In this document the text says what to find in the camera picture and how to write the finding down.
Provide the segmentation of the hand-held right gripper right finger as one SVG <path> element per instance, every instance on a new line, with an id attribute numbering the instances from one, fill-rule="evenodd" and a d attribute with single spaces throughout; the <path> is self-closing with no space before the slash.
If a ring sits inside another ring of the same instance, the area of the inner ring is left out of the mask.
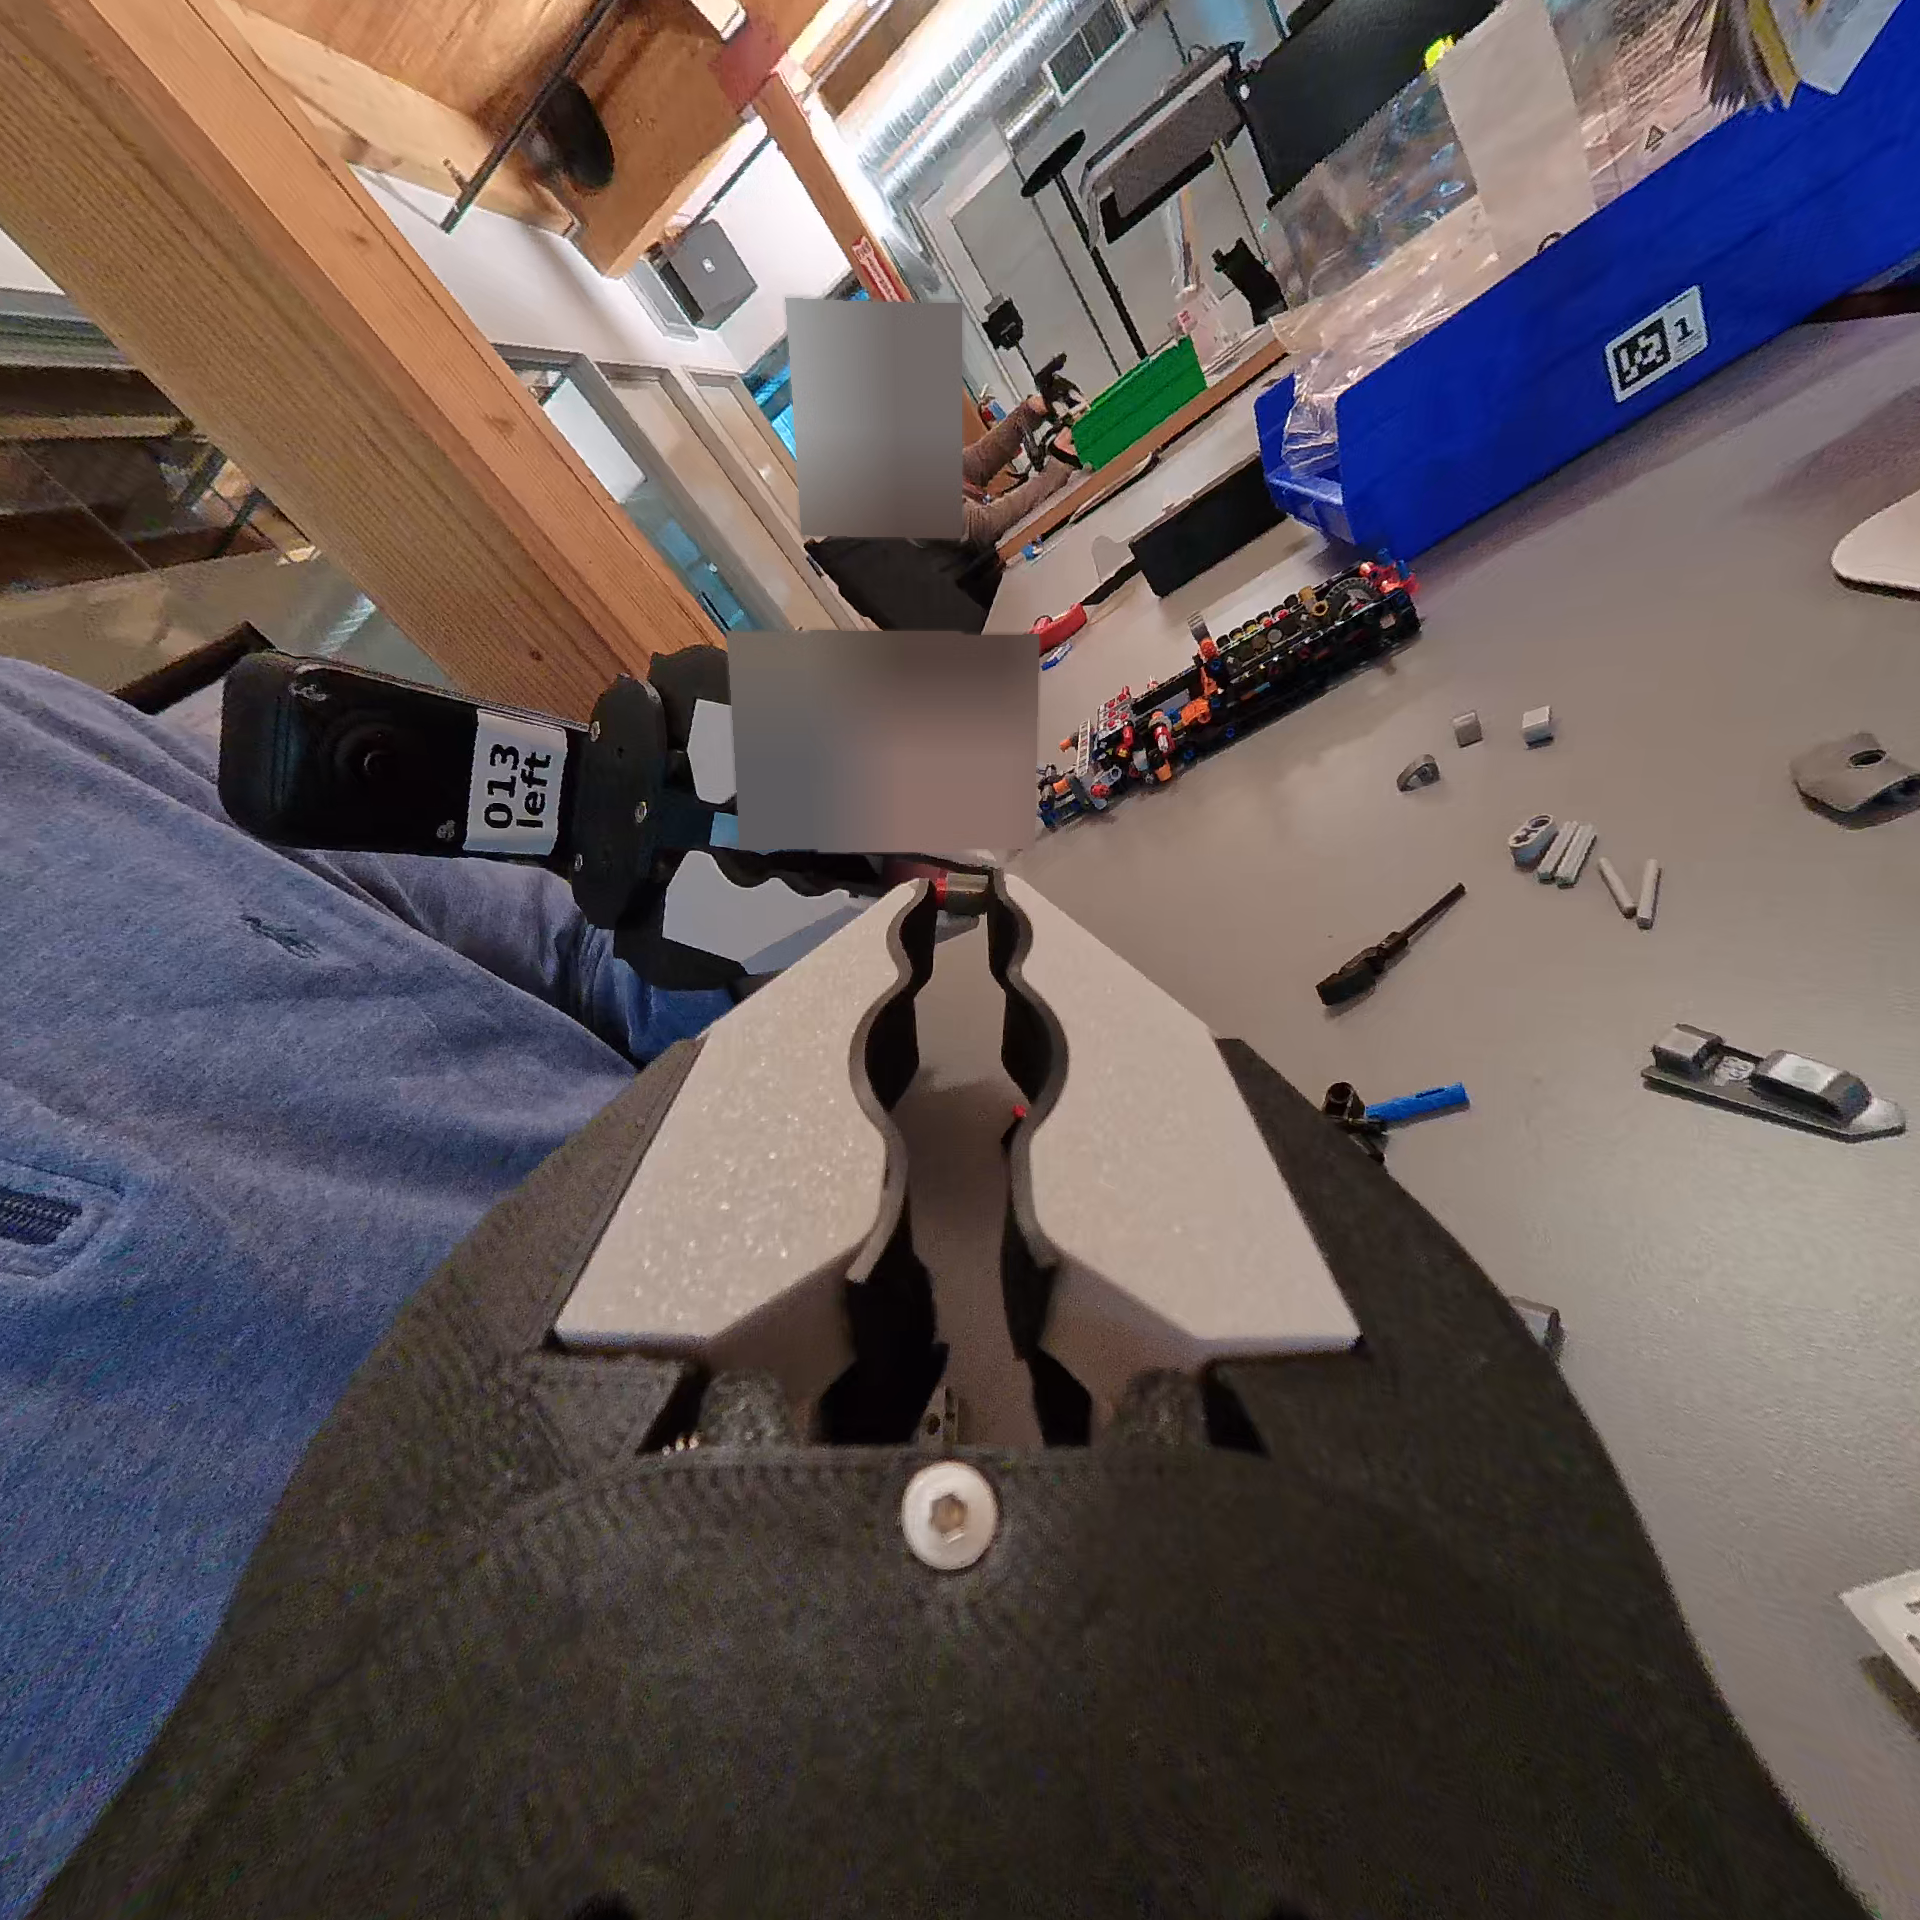
<path id="1" fill-rule="evenodd" d="M 986 1448 L 1259 1450 L 1231 1369 L 1349 1355 L 1355 1315 L 1216 1033 L 1016 877 L 982 914 L 1000 992 L 994 1245 L 1009 1355 Z"/>

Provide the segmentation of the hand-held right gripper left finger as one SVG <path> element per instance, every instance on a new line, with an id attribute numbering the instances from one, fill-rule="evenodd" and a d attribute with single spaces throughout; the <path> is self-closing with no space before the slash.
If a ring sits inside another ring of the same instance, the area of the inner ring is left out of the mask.
<path id="1" fill-rule="evenodd" d="M 558 1315 L 563 1354 L 770 1376 L 839 1443 L 917 1435 L 945 1345 L 895 1107 L 939 905 L 897 885 L 706 1031 Z"/>

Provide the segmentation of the black lego axle with connector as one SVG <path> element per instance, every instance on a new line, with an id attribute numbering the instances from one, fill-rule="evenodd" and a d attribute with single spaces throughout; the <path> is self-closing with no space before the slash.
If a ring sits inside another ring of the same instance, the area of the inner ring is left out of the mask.
<path id="1" fill-rule="evenodd" d="M 1376 945 L 1359 950 L 1352 958 L 1335 968 L 1328 977 L 1314 983 L 1314 994 L 1328 1011 L 1341 1011 L 1373 994 L 1379 979 L 1402 958 L 1402 954 L 1426 936 L 1454 905 L 1467 896 L 1467 885 L 1455 883 L 1434 903 L 1418 912 L 1402 928 L 1394 928 Z"/>

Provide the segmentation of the dark grey lego wedge panel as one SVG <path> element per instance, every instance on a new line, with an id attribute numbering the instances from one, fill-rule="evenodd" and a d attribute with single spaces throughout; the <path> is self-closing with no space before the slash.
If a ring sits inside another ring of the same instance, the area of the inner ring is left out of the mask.
<path id="1" fill-rule="evenodd" d="M 1649 1046 L 1640 1083 L 1727 1113 L 1849 1143 L 1905 1131 L 1904 1109 L 1874 1094 L 1859 1074 L 1792 1048 L 1737 1048 L 1696 1025 L 1673 1025 Z"/>

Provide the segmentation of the grey curved lego piece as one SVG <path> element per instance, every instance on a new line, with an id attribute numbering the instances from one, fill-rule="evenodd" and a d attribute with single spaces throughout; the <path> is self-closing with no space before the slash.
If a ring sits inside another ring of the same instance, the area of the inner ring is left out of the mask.
<path id="1" fill-rule="evenodd" d="M 1918 769 L 1870 731 L 1814 744 L 1789 759 L 1798 799 L 1843 823 L 1894 819 L 1918 807 Z"/>

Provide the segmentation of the lego sticker sheet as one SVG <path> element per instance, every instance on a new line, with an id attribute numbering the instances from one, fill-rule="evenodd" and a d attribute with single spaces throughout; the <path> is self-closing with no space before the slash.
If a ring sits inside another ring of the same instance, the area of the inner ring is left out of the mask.
<path id="1" fill-rule="evenodd" d="M 1870 1643 L 1863 1680 L 1918 1735 L 1918 1568 L 1858 1584 L 1837 1602 Z"/>

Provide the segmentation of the person's blue clothing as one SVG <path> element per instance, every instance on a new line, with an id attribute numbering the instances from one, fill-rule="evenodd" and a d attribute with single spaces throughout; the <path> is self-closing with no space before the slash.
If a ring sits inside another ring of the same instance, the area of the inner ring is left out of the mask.
<path id="1" fill-rule="evenodd" d="M 643 986 L 546 872 L 256 841 L 205 727 L 1 667 L 3 1917 L 397 1309 L 731 1008 Z"/>

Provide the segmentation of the wooden pillar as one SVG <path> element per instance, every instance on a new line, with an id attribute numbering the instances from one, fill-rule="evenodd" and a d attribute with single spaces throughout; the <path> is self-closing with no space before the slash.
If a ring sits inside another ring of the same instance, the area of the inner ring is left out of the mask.
<path id="1" fill-rule="evenodd" d="M 470 695 L 720 646 L 219 6 L 1 9 L 1 225 Z"/>

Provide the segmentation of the black speaker box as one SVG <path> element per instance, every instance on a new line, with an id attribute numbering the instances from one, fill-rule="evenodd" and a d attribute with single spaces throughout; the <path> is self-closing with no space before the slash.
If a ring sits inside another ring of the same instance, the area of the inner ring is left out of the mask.
<path id="1" fill-rule="evenodd" d="M 720 329 L 758 291 L 752 269 L 714 219 L 698 219 L 663 243 L 653 266 L 695 329 Z"/>

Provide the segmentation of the black flat box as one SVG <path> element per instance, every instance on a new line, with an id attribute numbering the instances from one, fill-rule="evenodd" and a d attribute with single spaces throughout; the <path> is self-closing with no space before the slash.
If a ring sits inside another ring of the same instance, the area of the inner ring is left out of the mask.
<path id="1" fill-rule="evenodd" d="M 1137 578 L 1163 602 L 1283 519 L 1255 454 L 1166 507 L 1129 537 L 1129 552 Z"/>

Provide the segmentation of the green box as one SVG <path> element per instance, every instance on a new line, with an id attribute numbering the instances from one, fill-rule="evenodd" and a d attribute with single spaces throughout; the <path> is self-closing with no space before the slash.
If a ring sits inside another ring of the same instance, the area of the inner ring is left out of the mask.
<path id="1" fill-rule="evenodd" d="M 1190 401 L 1205 399 L 1207 389 L 1192 339 L 1175 334 L 1159 353 L 1088 403 L 1069 431 L 1074 457 L 1088 472 L 1115 462 Z"/>

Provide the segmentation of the black studio light panel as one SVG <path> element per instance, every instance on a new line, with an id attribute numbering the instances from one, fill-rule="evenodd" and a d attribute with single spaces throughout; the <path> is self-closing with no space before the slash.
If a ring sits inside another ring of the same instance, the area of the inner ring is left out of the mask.
<path id="1" fill-rule="evenodd" d="M 1082 162 L 1075 199 L 1099 246 L 1118 243 L 1246 131 L 1241 41 L 1194 51 L 1160 94 Z"/>

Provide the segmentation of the pile of clear plastic bags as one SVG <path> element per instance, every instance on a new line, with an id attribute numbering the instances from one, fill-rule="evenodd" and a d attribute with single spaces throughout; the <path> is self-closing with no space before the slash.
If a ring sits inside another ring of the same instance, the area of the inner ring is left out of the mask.
<path id="1" fill-rule="evenodd" d="M 1496 6 L 1280 203 L 1282 454 L 1336 467 L 1336 401 L 1738 111 L 1803 87 L 1774 6 Z"/>

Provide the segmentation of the blue plastic bin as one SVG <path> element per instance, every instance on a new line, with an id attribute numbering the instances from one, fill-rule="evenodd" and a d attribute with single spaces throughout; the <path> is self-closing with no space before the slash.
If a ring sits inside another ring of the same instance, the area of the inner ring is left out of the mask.
<path id="1" fill-rule="evenodd" d="M 1277 507 L 1410 561 L 1918 253 L 1918 9 L 1835 94 L 1721 121 L 1335 401 L 1335 467 L 1255 429 Z"/>

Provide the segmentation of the black monitor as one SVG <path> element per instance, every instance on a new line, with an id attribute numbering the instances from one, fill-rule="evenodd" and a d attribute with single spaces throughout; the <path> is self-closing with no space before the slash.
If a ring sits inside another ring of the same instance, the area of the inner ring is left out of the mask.
<path id="1" fill-rule="evenodd" d="M 1473 33 L 1496 3 L 1299 6 L 1283 39 L 1237 80 L 1267 206 L 1299 186 L 1426 66 L 1429 49 Z"/>

